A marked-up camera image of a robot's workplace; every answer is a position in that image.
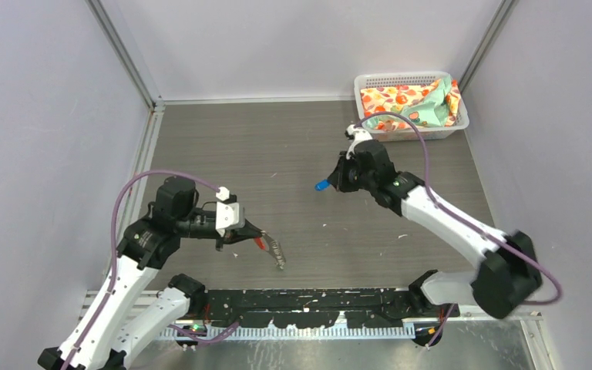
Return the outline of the red key tag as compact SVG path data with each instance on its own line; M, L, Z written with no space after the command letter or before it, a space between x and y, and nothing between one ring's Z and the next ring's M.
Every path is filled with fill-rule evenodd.
M254 238L255 244L263 251L268 251L268 244L263 237Z

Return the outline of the blue key tag key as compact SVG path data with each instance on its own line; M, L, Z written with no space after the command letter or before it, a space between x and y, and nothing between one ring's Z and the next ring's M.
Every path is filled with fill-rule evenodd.
M323 179L314 185L316 191L324 191L331 186L331 183L327 179Z

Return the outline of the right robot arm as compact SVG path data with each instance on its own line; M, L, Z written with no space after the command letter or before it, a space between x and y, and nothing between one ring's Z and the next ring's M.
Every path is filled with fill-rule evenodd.
M370 193L378 205L431 231L471 264L471 271L431 272L411 284L409 306L419 316L431 315L441 304L473 304L503 319L543 284L528 235L507 234L454 207L421 178L397 171L376 140L341 151L327 181L338 192Z

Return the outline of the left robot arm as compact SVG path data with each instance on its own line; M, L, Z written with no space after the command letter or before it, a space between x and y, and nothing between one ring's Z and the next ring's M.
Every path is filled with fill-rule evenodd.
M44 369L128 369L165 328L184 316L199 318L207 305L204 285L185 274L132 321L127 317L137 298L156 277L184 238L209 239L216 248L253 240L285 264L281 245L244 216L236 195L187 173L167 170L167 178L147 214L116 231L119 206L111 219L111 265L95 301L72 334L46 348L38 364Z

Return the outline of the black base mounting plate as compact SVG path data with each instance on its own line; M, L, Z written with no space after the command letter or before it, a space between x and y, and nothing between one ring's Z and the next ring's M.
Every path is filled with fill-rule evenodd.
M351 329L396 328L409 318L439 322L449 308L398 288L217 289L192 303L186 317L218 327L330 328L344 318Z

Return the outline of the colourful patterned cloth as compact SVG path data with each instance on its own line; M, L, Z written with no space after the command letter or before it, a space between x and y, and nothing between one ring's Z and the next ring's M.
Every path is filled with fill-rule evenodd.
M424 128L453 126L461 94L458 83L445 76L431 83L383 85L359 90L364 116L392 112Z

